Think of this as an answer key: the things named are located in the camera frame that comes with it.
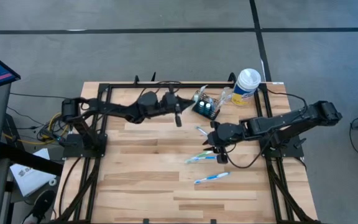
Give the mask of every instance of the blue toothbrush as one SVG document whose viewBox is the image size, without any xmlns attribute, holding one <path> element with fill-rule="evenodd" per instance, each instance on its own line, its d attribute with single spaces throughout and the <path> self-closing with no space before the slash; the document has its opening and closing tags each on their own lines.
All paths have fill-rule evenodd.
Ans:
<svg viewBox="0 0 358 224">
<path fill-rule="evenodd" d="M 202 159 L 216 159 L 216 156 L 195 157 L 193 158 L 193 161 L 200 161 Z"/>
<path fill-rule="evenodd" d="M 197 156 L 194 156 L 194 157 L 192 157 L 190 159 L 185 160 L 185 163 L 187 163 L 187 164 L 192 163 L 193 161 L 197 160 L 197 158 L 204 157 L 204 156 L 206 156 L 208 154 L 211 154 L 212 152 L 213 151 L 203 151 L 203 153 L 198 154 Z"/>
<path fill-rule="evenodd" d="M 227 176 L 229 174 L 230 174 L 230 172 L 224 172 L 224 173 L 221 173 L 221 174 L 212 175 L 212 176 L 200 179 L 200 180 L 196 180 L 196 181 L 194 181 L 194 184 L 200 184 L 202 182 L 209 181 L 209 180 L 216 180 L 216 179 L 225 177 L 225 176 Z"/>
</svg>

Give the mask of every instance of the metal bracket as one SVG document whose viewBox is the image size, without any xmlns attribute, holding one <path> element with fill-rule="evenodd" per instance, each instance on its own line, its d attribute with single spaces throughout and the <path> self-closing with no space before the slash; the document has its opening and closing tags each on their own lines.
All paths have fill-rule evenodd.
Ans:
<svg viewBox="0 0 358 224">
<path fill-rule="evenodd" d="M 135 85 L 137 85 L 139 81 L 140 81 L 140 80 L 139 80 L 139 77 L 138 77 L 137 75 L 135 75 L 135 81 L 134 81 L 134 84 L 135 84 Z"/>
<path fill-rule="evenodd" d="M 152 77 L 152 82 L 154 82 L 154 81 L 155 81 L 155 72 L 154 72 L 153 77 Z"/>
<path fill-rule="evenodd" d="M 109 88 L 108 83 L 100 83 L 98 88 L 98 94 L 102 94 L 106 89 Z"/>
<path fill-rule="evenodd" d="M 233 81 L 233 83 L 236 83 L 237 82 L 237 77 L 234 73 L 230 73 L 229 75 L 229 79 L 227 80 L 228 82 L 231 82 Z"/>
<path fill-rule="evenodd" d="M 94 146 L 92 149 L 84 147 L 82 136 L 80 134 L 69 134 L 67 136 L 65 149 L 62 159 L 69 157 L 99 158 L 104 157 L 107 145 L 107 134 L 99 134 L 98 139 L 100 145 Z"/>
<path fill-rule="evenodd" d="M 272 148 L 271 144 L 267 142 L 267 139 L 269 137 L 266 136 L 262 139 L 260 139 L 259 143 L 261 146 L 264 146 L 265 144 L 269 144 L 267 146 L 267 149 L 264 152 L 264 157 L 269 158 L 279 158 L 279 157 L 303 157 L 303 150 L 300 146 L 300 140 L 299 136 L 296 136 L 294 138 L 291 138 L 288 142 L 282 143 L 279 147 Z"/>
</svg>

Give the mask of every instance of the toothbrush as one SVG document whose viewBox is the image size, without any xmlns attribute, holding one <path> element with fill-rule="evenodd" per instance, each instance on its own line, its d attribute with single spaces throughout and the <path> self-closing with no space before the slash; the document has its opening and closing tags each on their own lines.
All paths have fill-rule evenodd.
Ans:
<svg viewBox="0 0 358 224">
<path fill-rule="evenodd" d="M 200 184 L 202 182 L 209 181 L 209 180 L 216 180 L 216 179 L 225 177 L 225 176 L 227 176 L 229 174 L 230 174 L 230 172 L 224 172 L 224 173 L 221 173 L 221 174 L 218 174 L 218 175 L 212 175 L 212 176 L 200 179 L 200 180 L 196 180 L 196 181 L 194 181 L 194 184 Z"/>
<path fill-rule="evenodd" d="M 201 133 L 203 133 L 205 136 L 208 136 L 208 133 L 206 131 L 204 131 L 202 128 L 200 128 L 199 126 L 197 126 L 196 129 L 198 131 L 201 131 Z"/>
<path fill-rule="evenodd" d="M 193 158 L 193 161 L 200 161 L 203 159 L 216 159 L 216 156 L 196 157 L 196 158 Z"/>
<path fill-rule="evenodd" d="M 199 158 L 199 157 L 204 157 L 204 156 L 206 156 L 206 155 L 208 155 L 208 154 L 211 154 L 211 153 L 212 153 L 212 151 L 205 151 L 205 152 L 203 152 L 203 153 L 201 153 L 201 154 L 198 154 L 198 155 L 195 156 L 195 157 L 192 157 L 192 158 L 190 158 L 190 159 L 185 160 L 185 163 L 189 164 L 189 163 L 195 161 L 197 158 Z"/>
<path fill-rule="evenodd" d="M 209 103 L 211 105 L 211 111 L 214 111 L 215 104 L 214 104 L 214 100 L 212 100 L 212 98 L 209 98 Z"/>
</svg>

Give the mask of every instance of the yellow label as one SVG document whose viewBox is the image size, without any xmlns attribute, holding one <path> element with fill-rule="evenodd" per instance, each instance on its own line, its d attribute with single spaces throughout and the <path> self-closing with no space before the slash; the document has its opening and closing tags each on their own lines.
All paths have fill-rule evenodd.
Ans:
<svg viewBox="0 0 358 224">
<path fill-rule="evenodd" d="M 233 93 L 233 95 L 231 96 L 231 101 L 237 106 L 244 106 L 249 103 L 248 101 L 245 101 L 245 99 L 243 99 L 241 94 L 237 93 Z"/>
</svg>

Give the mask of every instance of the wire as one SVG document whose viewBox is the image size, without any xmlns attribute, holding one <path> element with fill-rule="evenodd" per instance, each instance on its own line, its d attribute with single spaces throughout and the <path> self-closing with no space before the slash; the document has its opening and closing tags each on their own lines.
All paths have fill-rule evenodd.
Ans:
<svg viewBox="0 0 358 224">
<path fill-rule="evenodd" d="M 5 133 L 2 134 L 5 138 L 9 138 L 9 139 L 13 139 L 12 136 L 9 136 Z M 33 144 L 33 145 L 46 145 L 46 144 L 50 144 L 52 142 L 54 142 L 55 140 L 51 140 L 51 141 L 47 141 L 47 142 L 32 142 L 32 141 L 26 141 L 26 140 L 22 140 L 22 139 L 18 139 L 18 141 L 23 142 L 23 143 L 27 143 L 27 144 Z"/>
<path fill-rule="evenodd" d="M 65 127 L 65 126 L 68 126 L 68 124 L 65 124 L 65 125 L 62 127 L 62 125 L 60 124 L 60 121 L 61 121 L 61 120 L 59 119 L 59 120 L 58 120 L 58 123 L 57 123 L 57 124 L 59 125 L 59 130 L 58 130 L 58 131 L 64 130 L 64 127 Z"/>
<path fill-rule="evenodd" d="M 33 203 L 27 202 L 26 200 L 23 200 L 23 202 L 28 204 L 28 205 L 34 205 Z"/>
<path fill-rule="evenodd" d="M 305 100 L 304 98 L 302 98 L 302 97 L 300 97 L 300 96 L 296 96 L 296 95 L 291 94 L 291 93 L 276 93 L 276 92 L 273 92 L 272 90 L 269 90 L 268 88 L 266 88 L 266 89 L 267 89 L 267 91 L 269 91 L 269 92 L 271 92 L 271 93 L 273 93 L 273 94 L 276 94 L 276 95 L 285 95 L 285 96 L 292 96 L 292 97 L 298 98 L 299 100 L 303 101 L 303 104 L 304 104 L 303 112 L 302 112 L 301 116 L 306 113 L 306 110 L 307 110 L 307 108 L 308 108 L 308 104 L 306 103 L 306 100 Z"/>
<path fill-rule="evenodd" d="M 61 115 L 61 113 L 55 114 L 55 115 L 52 117 L 52 119 L 49 121 L 49 123 L 47 123 L 47 124 L 45 124 L 45 125 L 43 124 L 43 126 L 48 125 L 48 131 L 52 132 L 52 134 L 53 134 L 53 130 L 51 130 L 52 123 L 53 123 L 53 124 L 56 123 L 55 119 L 56 119 L 56 117 L 59 116 L 59 115 Z M 63 135 L 66 133 L 67 128 L 68 128 L 68 126 L 65 127 L 65 129 L 63 130 L 63 132 L 62 132 L 62 134 L 61 134 L 60 136 L 63 136 Z M 3 133 L 2 135 L 3 135 L 5 138 L 14 139 L 12 136 L 9 136 L 9 135 L 7 135 L 7 134 L 5 134 L 5 133 Z M 42 139 L 37 138 L 38 141 L 44 141 L 44 140 L 46 140 L 46 139 L 50 139 L 50 138 L 49 138 L 48 136 L 42 136 Z M 51 139 L 51 140 L 45 141 L 45 142 L 32 142 L 32 141 L 26 141 L 26 140 L 22 140 L 22 139 L 18 139 L 18 141 L 23 142 L 23 143 L 27 143 L 27 144 L 33 144 L 33 145 L 47 145 L 47 144 L 51 144 L 52 142 L 54 142 L 55 139 Z"/>
<path fill-rule="evenodd" d="M 30 94 L 13 93 L 13 92 L 10 92 L 10 94 L 12 94 L 12 95 L 17 95 L 17 96 L 30 96 L 30 97 L 42 97 L 42 98 L 59 98 L 59 99 L 69 99 L 69 98 L 67 98 L 67 97 L 63 97 L 63 96 L 30 95 Z"/>
<path fill-rule="evenodd" d="M 98 122 L 100 119 L 102 119 L 102 118 L 103 118 L 104 116 L 106 116 L 108 113 L 110 113 L 110 112 L 112 112 L 112 111 L 116 111 L 116 110 L 119 110 L 119 109 L 114 108 L 114 109 L 111 109 L 111 110 L 106 111 L 104 114 L 102 114 L 100 117 L 98 117 L 98 118 L 96 119 L 96 122 Z"/>
<path fill-rule="evenodd" d="M 161 84 L 161 83 L 177 83 L 177 84 L 181 84 L 181 82 L 179 81 L 160 81 L 156 84 Z M 158 93 L 158 91 L 160 91 L 161 87 L 159 87 L 154 93 Z M 178 87 L 175 91 L 173 91 L 173 93 L 177 93 L 179 91 L 180 87 Z"/>
<path fill-rule="evenodd" d="M 29 130 L 35 130 L 37 128 L 41 128 L 43 125 L 40 125 L 40 126 L 31 126 L 31 127 L 28 127 L 28 128 L 15 128 L 16 130 L 25 130 L 25 129 L 29 129 Z"/>
<path fill-rule="evenodd" d="M 355 152 L 358 153 L 358 150 L 356 149 L 356 147 L 354 146 L 354 143 L 353 143 L 353 140 L 352 140 L 352 128 L 353 128 L 353 123 L 355 121 L 357 121 L 358 118 L 354 118 L 353 121 L 351 122 L 351 125 L 350 125 L 350 128 L 349 128 L 349 139 L 351 140 L 351 144 L 352 144 L 352 147 L 353 149 L 355 150 Z"/>
<path fill-rule="evenodd" d="M 31 136 L 26 136 L 24 134 L 20 134 L 20 137 L 25 137 L 25 138 L 29 138 L 29 139 L 38 140 L 37 138 L 31 137 Z"/>
<path fill-rule="evenodd" d="M 74 164 L 71 166 L 70 170 L 67 173 L 66 179 L 63 183 L 63 187 L 62 187 L 62 192 L 60 192 L 60 201 L 59 201 L 59 217 L 62 215 L 62 200 L 63 200 L 63 194 L 65 192 L 65 188 L 66 188 L 66 184 L 67 184 L 67 180 L 71 174 L 71 172 L 73 171 L 75 165 L 77 164 L 78 161 L 80 161 L 80 157 L 74 162 Z"/>
<path fill-rule="evenodd" d="M 270 137 L 268 138 L 266 144 L 263 146 L 262 150 L 259 152 L 259 154 L 254 158 L 254 160 L 253 160 L 250 164 L 248 164 L 248 165 L 246 165 L 246 166 L 244 166 L 244 167 L 235 164 L 235 163 L 230 159 L 228 152 L 227 152 L 226 149 L 224 148 L 224 152 L 225 152 L 225 154 L 226 154 L 226 156 L 227 156 L 227 159 L 229 160 L 229 162 L 230 162 L 233 166 L 235 166 L 235 167 L 237 167 L 237 168 L 239 168 L 239 169 L 249 168 L 249 167 L 252 166 L 252 165 L 254 164 L 254 162 L 259 158 L 259 156 L 262 155 L 262 153 L 265 151 L 265 149 L 266 149 L 267 146 L 269 145 L 269 141 L 273 138 L 273 136 L 274 136 L 274 134 L 275 134 L 276 132 L 277 132 L 277 130 L 274 131 L 274 132 L 270 135 Z"/>
<path fill-rule="evenodd" d="M 52 211 L 53 211 L 53 215 L 55 216 L 53 219 L 55 220 L 57 218 L 56 211 L 54 208 L 52 208 Z"/>
<path fill-rule="evenodd" d="M 147 88 L 144 88 L 141 93 L 139 94 L 139 96 L 137 97 L 136 101 L 143 95 L 143 92 L 146 90 Z"/>
<path fill-rule="evenodd" d="M 294 157 L 294 158 L 295 158 L 296 160 L 298 160 L 300 163 L 302 163 L 302 165 L 305 167 L 305 170 L 306 170 L 306 171 L 308 170 L 306 164 L 301 160 L 300 157 Z"/>
<path fill-rule="evenodd" d="M 234 143 L 234 147 L 233 147 L 230 151 L 228 151 L 228 152 L 226 152 L 226 153 L 232 152 L 232 151 L 236 148 L 236 146 L 237 146 L 237 143 Z"/>
<path fill-rule="evenodd" d="M 18 115 L 20 116 L 23 116 L 23 117 L 26 117 L 26 118 L 29 118 L 30 120 L 34 121 L 35 123 L 38 123 L 38 124 L 41 124 L 41 125 L 44 125 L 43 123 L 39 122 L 39 121 L 36 121 L 34 119 L 32 119 L 30 116 L 28 115 L 24 115 L 24 114 L 20 114 L 19 112 L 17 112 L 17 110 L 13 109 L 13 108 L 10 108 L 9 106 L 7 106 L 8 109 L 10 110 L 13 110 L 13 112 L 17 113 Z"/>
</svg>

